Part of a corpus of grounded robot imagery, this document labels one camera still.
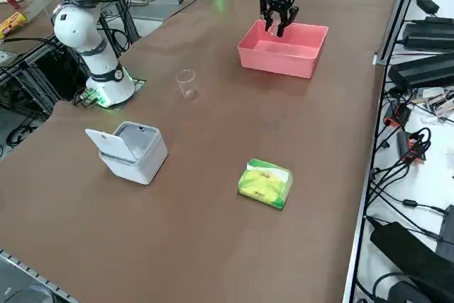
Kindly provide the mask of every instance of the power adapter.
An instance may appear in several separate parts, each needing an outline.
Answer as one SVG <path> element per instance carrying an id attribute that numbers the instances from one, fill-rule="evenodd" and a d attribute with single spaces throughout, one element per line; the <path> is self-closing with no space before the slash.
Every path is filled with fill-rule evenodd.
<path id="1" fill-rule="evenodd" d="M 416 5 L 427 14 L 435 14 L 440 8 L 432 0 L 416 0 Z"/>

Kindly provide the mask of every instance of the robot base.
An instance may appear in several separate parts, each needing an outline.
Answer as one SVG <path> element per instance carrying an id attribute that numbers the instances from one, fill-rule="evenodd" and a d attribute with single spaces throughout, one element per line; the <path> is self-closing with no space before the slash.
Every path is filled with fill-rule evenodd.
<path id="1" fill-rule="evenodd" d="M 103 108 L 108 108 L 130 99 L 134 95 L 135 87 L 133 80 L 124 68 L 123 73 L 124 77 L 120 82 L 96 82 L 91 77 L 87 80 L 85 83 L 87 89 L 93 89 L 98 98 L 96 104 Z"/>

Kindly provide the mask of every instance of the clear plastic cup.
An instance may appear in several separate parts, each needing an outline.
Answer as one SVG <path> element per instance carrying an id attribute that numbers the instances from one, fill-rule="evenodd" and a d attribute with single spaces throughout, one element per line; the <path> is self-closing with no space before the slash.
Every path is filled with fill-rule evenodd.
<path id="1" fill-rule="evenodd" d="M 196 73 L 194 70 L 182 70 L 177 73 L 177 83 L 182 95 L 188 101 L 196 99 L 199 90 L 196 85 Z"/>

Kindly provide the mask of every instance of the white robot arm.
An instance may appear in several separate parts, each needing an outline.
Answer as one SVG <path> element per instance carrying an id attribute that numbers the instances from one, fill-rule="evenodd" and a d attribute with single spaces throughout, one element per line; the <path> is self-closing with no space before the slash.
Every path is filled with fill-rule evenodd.
<path id="1" fill-rule="evenodd" d="M 80 8 L 74 4 L 54 10 L 54 32 L 64 45 L 76 50 L 90 70 L 87 89 L 93 89 L 100 106 L 126 101 L 134 94 L 134 83 L 118 61 L 115 52 L 96 29 L 99 6 Z"/>

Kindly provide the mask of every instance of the yellow package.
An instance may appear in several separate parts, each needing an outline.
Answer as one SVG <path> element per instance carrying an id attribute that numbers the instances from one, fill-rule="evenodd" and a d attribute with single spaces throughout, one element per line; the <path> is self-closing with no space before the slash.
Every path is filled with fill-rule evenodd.
<path id="1" fill-rule="evenodd" d="M 238 192 L 277 209 L 282 209 L 292 186 L 292 173 L 272 163 L 252 159 L 238 183 Z"/>
<path id="2" fill-rule="evenodd" d="M 25 24 L 27 18 L 19 12 L 15 12 L 5 21 L 0 23 L 0 39 L 5 38 L 12 30 Z"/>

